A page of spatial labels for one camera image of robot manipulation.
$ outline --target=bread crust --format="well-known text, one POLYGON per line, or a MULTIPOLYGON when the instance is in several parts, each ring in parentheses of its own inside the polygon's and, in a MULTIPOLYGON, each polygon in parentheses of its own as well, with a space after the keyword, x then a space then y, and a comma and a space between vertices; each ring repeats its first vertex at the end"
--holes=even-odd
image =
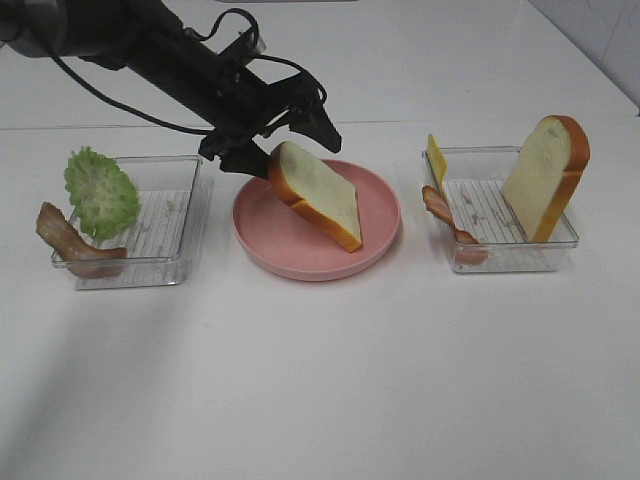
POLYGON ((360 248, 362 241, 355 238, 331 218, 315 210, 291 188, 280 167, 280 148, 281 145, 278 145, 273 150, 268 165, 269 182, 276 196, 291 207, 296 214, 331 236, 348 252, 353 252, 360 248))
POLYGON ((582 172, 589 163, 589 158, 591 157, 589 140, 578 122, 566 115, 549 115, 548 117, 543 118, 540 123, 544 122, 547 118, 555 118, 559 120, 569 133, 569 138, 571 139, 571 155, 567 166, 562 172, 562 178, 560 179, 558 188, 542 215, 542 219, 540 220, 540 225, 538 226, 536 233, 531 238, 532 242, 546 242, 549 239, 556 227, 556 224, 558 223, 558 220, 567 207, 573 192, 578 186, 580 178, 582 177, 582 172))

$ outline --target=black cable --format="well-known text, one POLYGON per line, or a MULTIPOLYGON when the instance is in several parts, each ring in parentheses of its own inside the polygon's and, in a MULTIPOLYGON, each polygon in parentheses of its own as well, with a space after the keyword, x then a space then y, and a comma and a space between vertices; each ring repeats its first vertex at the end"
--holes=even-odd
POLYGON ((208 35, 202 35, 198 33, 193 27, 186 27, 184 29, 184 33, 185 35, 193 38, 194 40, 198 40, 199 42, 206 42, 207 40, 211 39, 216 33, 218 33, 218 29, 220 28, 222 19, 229 13, 235 13, 236 15, 240 15, 241 17, 243 17, 245 20, 249 22, 249 24, 251 25, 251 30, 253 30, 253 37, 251 39, 251 47, 249 48, 249 51, 250 52, 255 51, 256 47, 258 46, 258 41, 260 39, 260 28, 258 27, 258 22, 255 19, 255 17, 251 15, 249 12, 247 12, 246 10, 243 10, 241 8, 230 8, 229 10, 225 10, 224 12, 222 12, 216 19, 215 23, 213 24, 213 27, 211 27, 211 31, 209 32, 208 35))
POLYGON ((26 16, 22 15, 21 12, 14 11, 14 13, 16 13, 16 16, 20 17, 20 20, 22 21, 23 25, 26 26, 26 28, 31 32, 31 34, 36 39, 36 41, 47 52, 47 55, 49 55, 49 57, 56 63, 56 65, 58 65, 67 75, 69 75, 73 80, 75 80, 81 87, 83 87, 85 90, 87 90, 89 93, 96 96, 103 102, 107 103, 108 105, 111 105, 112 107, 118 108, 127 113, 130 113, 139 118, 142 118, 143 120, 146 120, 148 122, 154 123, 161 127, 169 128, 171 130, 176 130, 181 133, 188 133, 191 135, 209 135, 209 133, 211 133, 211 130, 183 127, 181 125, 176 125, 174 123, 161 120, 159 118, 156 118, 152 115, 144 113, 136 108, 133 108, 127 104, 114 100, 113 98, 105 95, 100 90, 92 86, 85 79, 83 79, 80 75, 78 75, 71 67, 69 67, 69 65, 67 65, 58 56, 58 54, 53 50, 53 48, 51 48, 51 45, 49 45, 49 41, 42 34, 40 29, 35 27, 26 16))
POLYGON ((316 80, 316 78, 311 75, 305 68, 303 68, 302 66, 298 65, 295 62, 292 62, 291 60, 286 60, 284 58, 280 58, 280 57, 273 57, 271 55, 261 55, 261 54, 257 54, 257 53, 253 53, 256 50, 256 47, 258 46, 258 42, 260 41, 260 29, 258 26, 258 22, 255 19, 255 17, 253 15, 251 15, 249 12, 247 12, 246 10, 243 10, 241 8, 230 8, 228 10, 225 10, 224 12, 222 12, 218 18, 216 19, 215 23, 213 24, 213 27, 211 27, 211 31, 209 32, 208 35, 202 35, 200 33, 198 33, 194 28, 192 27, 187 27, 184 29, 184 33, 185 35, 187 35, 190 38, 193 38, 194 40, 197 40, 199 42, 206 42, 207 40, 210 40, 211 38, 213 38, 213 36, 218 32, 219 28, 220 28, 220 24, 222 23, 222 19, 230 14, 230 13, 235 13, 236 15, 240 15, 241 17, 243 17, 245 20, 247 20, 247 22, 249 22, 249 24, 251 25, 251 29, 253 30, 253 36, 251 39, 251 46, 249 48, 249 54, 246 55, 247 58, 253 58, 253 59, 259 59, 259 60, 266 60, 266 61, 270 61, 270 62, 274 62, 274 63, 281 63, 283 65, 287 65, 289 67, 293 67, 296 70, 298 70, 299 72, 305 73, 307 74, 312 80, 313 82, 316 84, 318 90, 320 91, 322 97, 321 97, 321 103, 324 104, 327 100, 327 91, 325 90, 325 88, 322 86, 322 84, 320 82, 318 82, 318 80, 316 80))
POLYGON ((287 65, 289 67, 293 67, 293 68, 295 68, 296 70, 298 70, 301 73, 306 73, 313 80, 313 82, 316 84, 317 89, 321 93, 320 102, 324 105, 324 103, 327 101, 327 91, 322 86, 322 84, 318 80, 316 80, 316 78, 313 75, 311 75, 307 69, 305 69, 304 67, 298 65, 296 62, 293 62, 291 60, 287 60, 286 58, 273 57, 271 55, 262 55, 262 54, 248 55, 248 57, 255 58, 257 60, 266 60, 266 61, 269 61, 269 62, 281 63, 283 65, 287 65))

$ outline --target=yellow cheese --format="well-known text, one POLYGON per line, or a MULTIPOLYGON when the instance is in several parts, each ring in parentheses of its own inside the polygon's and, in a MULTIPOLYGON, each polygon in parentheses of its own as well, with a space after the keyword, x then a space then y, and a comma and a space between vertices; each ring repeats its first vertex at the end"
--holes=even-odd
POLYGON ((444 188, 442 188, 442 181, 447 174, 447 159, 445 158, 442 150, 436 143, 436 139, 432 134, 429 134, 427 139, 427 155, 431 162, 431 168, 436 177, 436 183, 440 189, 440 193, 444 195, 444 188))

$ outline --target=toast slice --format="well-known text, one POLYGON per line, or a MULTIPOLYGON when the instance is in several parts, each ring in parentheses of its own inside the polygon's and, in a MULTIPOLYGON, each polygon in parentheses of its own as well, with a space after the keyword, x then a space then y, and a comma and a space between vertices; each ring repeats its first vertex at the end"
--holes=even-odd
POLYGON ((345 250, 362 246, 356 187, 293 142, 271 153, 269 181, 280 200, 345 250))
POLYGON ((590 157, 589 141, 573 118, 543 118, 525 140, 502 187, 530 242, 546 242, 590 157))

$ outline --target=pink plate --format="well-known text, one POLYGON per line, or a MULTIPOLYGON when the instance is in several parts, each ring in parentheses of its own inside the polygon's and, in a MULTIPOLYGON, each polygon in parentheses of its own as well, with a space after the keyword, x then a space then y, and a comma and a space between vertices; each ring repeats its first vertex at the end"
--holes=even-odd
POLYGON ((389 184, 358 165, 325 162, 358 190, 362 248, 347 252, 282 203, 269 182, 253 178, 236 196, 233 224, 249 257, 266 270, 294 280, 335 280, 364 270, 391 246, 400 204, 389 184))

